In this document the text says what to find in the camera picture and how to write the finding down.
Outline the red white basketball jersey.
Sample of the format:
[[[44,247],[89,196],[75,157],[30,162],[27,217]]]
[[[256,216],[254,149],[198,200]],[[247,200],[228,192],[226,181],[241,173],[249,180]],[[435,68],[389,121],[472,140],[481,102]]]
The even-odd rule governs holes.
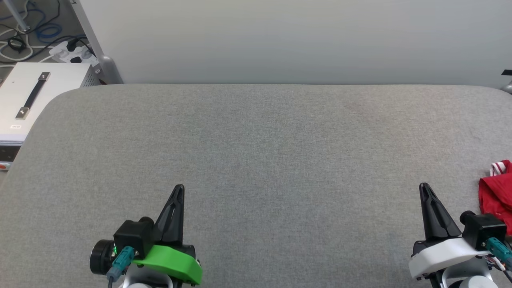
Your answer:
[[[512,162],[508,159],[491,164],[490,175],[479,180],[478,198],[481,214],[492,214],[507,226],[512,237]]]

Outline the white metal equipment case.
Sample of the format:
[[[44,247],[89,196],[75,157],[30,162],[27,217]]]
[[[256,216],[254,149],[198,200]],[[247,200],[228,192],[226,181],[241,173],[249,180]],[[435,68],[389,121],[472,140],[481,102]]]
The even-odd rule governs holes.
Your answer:
[[[16,120],[42,72],[50,72],[46,84],[25,120]],[[85,87],[97,86],[100,80],[86,63],[16,64],[0,84],[0,171],[9,170],[37,117],[58,95]]]

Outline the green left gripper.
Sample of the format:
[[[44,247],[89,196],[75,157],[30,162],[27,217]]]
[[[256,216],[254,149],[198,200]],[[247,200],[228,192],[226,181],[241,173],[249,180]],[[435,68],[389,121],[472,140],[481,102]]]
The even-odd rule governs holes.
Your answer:
[[[154,226],[154,240],[144,259],[132,264],[165,274],[181,282],[200,285],[202,267],[195,257],[168,246],[183,244],[185,186],[178,184],[172,190]]]

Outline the white power strip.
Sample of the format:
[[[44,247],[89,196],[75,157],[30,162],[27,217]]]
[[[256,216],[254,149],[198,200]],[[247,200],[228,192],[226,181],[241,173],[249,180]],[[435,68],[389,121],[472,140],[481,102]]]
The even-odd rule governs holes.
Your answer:
[[[88,49],[88,46],[76,46],[73,43],[70,44],[69,41],[63,41],[51,48],[49,55],[60,63],[86,63],[93,67],[99,65],[99,61]]]

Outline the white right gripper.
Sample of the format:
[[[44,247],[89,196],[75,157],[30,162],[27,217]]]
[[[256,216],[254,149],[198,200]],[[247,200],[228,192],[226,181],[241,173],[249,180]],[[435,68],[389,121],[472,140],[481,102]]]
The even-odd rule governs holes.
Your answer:
[[[412,278],[444,270],[442,279],[484,276],[490,270],[486,250],[475,250],[463,238],[459,227],[428,183],[419,185],[426,241],[443,241],[415,254],[408,263]]]

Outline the grey partition frame post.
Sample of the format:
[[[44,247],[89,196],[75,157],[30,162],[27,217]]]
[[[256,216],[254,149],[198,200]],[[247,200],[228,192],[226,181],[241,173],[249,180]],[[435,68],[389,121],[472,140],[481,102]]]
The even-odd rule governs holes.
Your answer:
[[[69,0],[69,2],[73,7],[75,15],[78,18],[84,33],[90,41],[92,49],[99,62],[101,73],[104,76],[104,81],[107,84],[122,84],[123,80],[113,58],[104,53],[104,50],[101,47],[101,41],[98,37],[101,31],[101,28],[98,25],[100,24],[99,21],[102,17],[97,16],[94,10],[99,7],[94,6],[93,8],[87,8],[88,0]]]

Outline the grey fabric sofa cushion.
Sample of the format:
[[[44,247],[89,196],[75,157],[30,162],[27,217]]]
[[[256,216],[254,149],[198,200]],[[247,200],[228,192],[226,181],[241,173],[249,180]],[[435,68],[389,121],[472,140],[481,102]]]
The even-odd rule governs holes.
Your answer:
[[[512,160],[470,86],[119,84],[53,99],[0,188],[0,288],[107,288],[92,248],[185,186],[201,288],[429,288],[418,186],[458,221]]]

